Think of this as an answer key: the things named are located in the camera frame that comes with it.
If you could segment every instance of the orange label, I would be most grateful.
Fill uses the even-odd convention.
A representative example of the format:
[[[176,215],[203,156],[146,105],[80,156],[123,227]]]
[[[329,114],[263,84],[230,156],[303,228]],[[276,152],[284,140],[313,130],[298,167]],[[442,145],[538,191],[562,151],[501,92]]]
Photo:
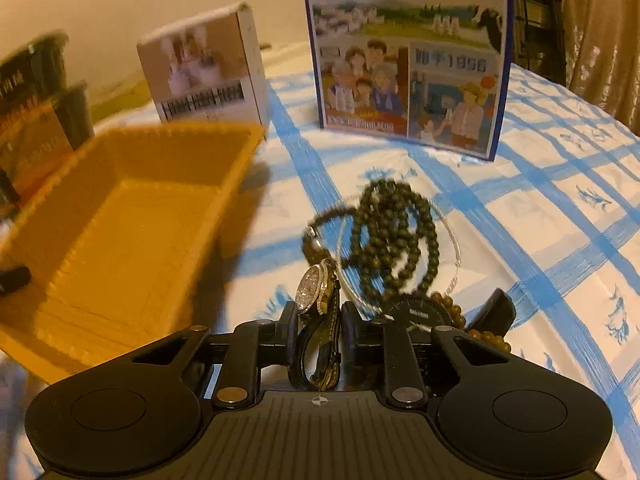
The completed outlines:
[[[30,199],[71,153],[73,149],[50,102],[0,134],[0,167],[21,202]]]

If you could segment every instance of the ridged black surface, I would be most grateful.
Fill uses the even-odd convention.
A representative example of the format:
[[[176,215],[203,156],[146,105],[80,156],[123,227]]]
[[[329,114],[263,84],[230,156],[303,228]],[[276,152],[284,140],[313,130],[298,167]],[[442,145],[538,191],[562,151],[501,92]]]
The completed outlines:
[[[141,480],[489,480],[452,455],[425,418],[382,406],[373,392],[267,392],[217,415],[187,453]],[[62,480],[46,474],[43,480]],[[594,473],[575,477],[596,479]]]

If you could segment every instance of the black rack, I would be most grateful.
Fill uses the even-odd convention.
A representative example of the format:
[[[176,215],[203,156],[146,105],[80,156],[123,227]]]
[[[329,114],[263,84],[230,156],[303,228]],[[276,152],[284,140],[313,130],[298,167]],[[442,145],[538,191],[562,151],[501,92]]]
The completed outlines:
[[[513,62],[566,85],[562,0],[515,0]]]

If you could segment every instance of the watch face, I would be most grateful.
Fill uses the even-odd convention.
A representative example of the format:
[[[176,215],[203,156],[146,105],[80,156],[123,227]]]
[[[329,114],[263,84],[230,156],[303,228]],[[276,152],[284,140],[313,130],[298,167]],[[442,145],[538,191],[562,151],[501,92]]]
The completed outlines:
[[[451,316],[441,304],[411,294],[401,294],[384,303],[382,313],[405,328],[430,330],[434,326],[452,325]]]
[[[296,291],[296,308],[300,314],[307,312],[318,300],[322,285],[322,269],[320,265],[309,267],[300,280]]]

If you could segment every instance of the sign reading 1956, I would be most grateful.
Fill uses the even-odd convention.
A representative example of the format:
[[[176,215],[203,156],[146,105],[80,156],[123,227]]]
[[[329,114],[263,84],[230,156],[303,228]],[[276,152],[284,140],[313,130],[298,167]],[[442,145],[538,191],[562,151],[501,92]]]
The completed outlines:
[[[415,62],[424,66],[450,68],[464,72],[486,72],[486,59],[483,57],[451,54],[444,50],[415,49]]]

